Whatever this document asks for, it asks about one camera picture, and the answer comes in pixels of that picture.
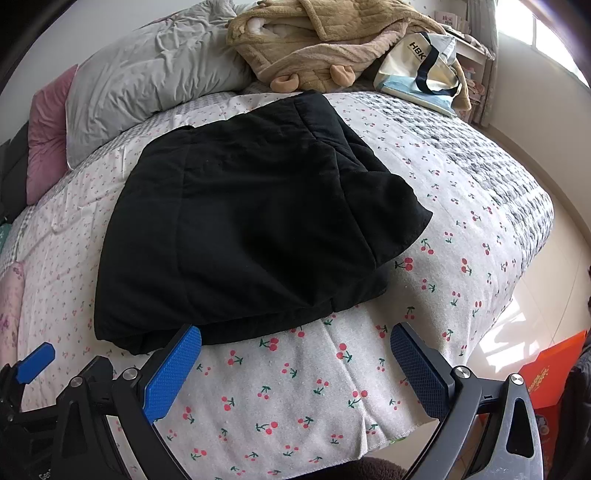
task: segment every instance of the bedspread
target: bedspread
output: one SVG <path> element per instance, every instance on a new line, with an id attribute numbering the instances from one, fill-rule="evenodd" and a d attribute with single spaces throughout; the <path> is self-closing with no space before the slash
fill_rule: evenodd
<path id="1" fill-rule="evenodd" d="M 227 96 L 180 106 L 105 145 L 46 194 L 18 246 L 27 278 L 18 354 L 49 341 L 56 360 L 25 390 L 25 410 L 54 403 L 95 355 L 108 356 L 116 374 L 147 358 L 99 342 L 92 330 L 102 240 L 143 147 L 180 125 L 228 118 L 281 97 Z M 527 233 L 532 226 L 519 223 L 511 202 L 495 198 L 489 177 L 461 166 L 470 148 L 468 170 L 493 170 L 495 163 L 485 168 L 475 146 L 464 149 L 460 134 L 450 131 L 462 131 L 459 120 L 441 127 L 448 137 L 457 135 L 457 148 L 439 148 L 414 131 L 415 120 L 396 113 L 401 100 L 368 93 L 327 98 L 433 218 L 390 263 L 390 287 L 378 299 L 287 332 L 203 348 L 169 414 L 156 423 L 194 478 L 290 478 L 409 434 L 427 417 L 389 351 L 392 325 L 409 321 L 451 364 L 465 363 L 510 299 L 528 252 L 533 256 L 549 233 L 549 222 L 538 224 L 539 239 L 535 228 Z M 436 120 L 433 128 L 446 121 Z M 477 132 L 465 135 L 466 144 L 485 142 Z M 513 203 L 534 204 L 551 218 L 551 204 L 525 170 L 492 143 L 485 146 L 499 168 L 512 168 L 534 186 Z M 142 478 L 116 420 L 112 427 L 133 476 Z"/>

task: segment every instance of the tote bag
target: tote bag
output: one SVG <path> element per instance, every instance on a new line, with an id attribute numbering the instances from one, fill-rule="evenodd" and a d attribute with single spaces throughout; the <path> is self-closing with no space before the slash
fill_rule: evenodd
<path id="1" fill-rule="evenodd" d="M 452 100 L 462 87 L 450 66 L 455 59 L 456 40 L 450 35 L 426 32 L 406 35 L 382 62 L 374 88 L 455 116 Z"/>

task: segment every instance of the black garment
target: black garment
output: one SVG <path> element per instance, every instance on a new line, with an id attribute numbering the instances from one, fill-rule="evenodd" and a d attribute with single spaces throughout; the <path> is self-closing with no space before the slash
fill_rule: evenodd
<path id="1" fill-rule="evenodd" d="M 406 470 L 370 456 L 297 476 L 296 480 L 402 480 Z"/>
<path id="2" fill-rule="evenodd" d="M 548 480 L 591 478 L 591 332 L 564 385 Z"/>
<path id="3" fill-rule="evenodd" d="M 286 330 L 382 294 L 427 226 L 317 92 L 147 145 L 105 236 L 95 333 L 132 353 L 183 323 L 204 344 Z"/>
<path id="4" fill-rule="evenodd" d="M 29 122 L 0 145 L 0 223 L 12 223 L 27 206 L 27 140 Z"/>

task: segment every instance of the white wall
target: white wall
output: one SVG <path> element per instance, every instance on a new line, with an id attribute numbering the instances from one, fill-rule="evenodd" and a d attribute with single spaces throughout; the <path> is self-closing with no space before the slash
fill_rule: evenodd
<path id="1" fill-rule="evenodd" d="M 64 70 L 129 31 L 199 0 L 77 0 L 33 44 L 0 94 L 0 143 L 27 121 L 31 98 Z M 235 0 L 236 4 L 252 0 Z M 421 13 L 465 15 L 464 0 L 408 0 Z"/>
<path id="2" fill-rule="evenodd" d="M 491 125 L 548 173 L 591 228 L 591 91 L 531 46 L 499 34 Z"/>

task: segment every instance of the gray pillow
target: gray pillow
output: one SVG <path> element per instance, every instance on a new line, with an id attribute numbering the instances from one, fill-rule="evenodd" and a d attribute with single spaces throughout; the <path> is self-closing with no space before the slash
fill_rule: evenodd
<path id="1" fill-rule="evenodd" d="M 66 101 L 68 166 L 76 168 L 156 112 L 245 88 L 252 71 L 226 45 L 225 25 L 235 16 L 232 0 L 205 0 L 133 31 L 80 65 Z"/>

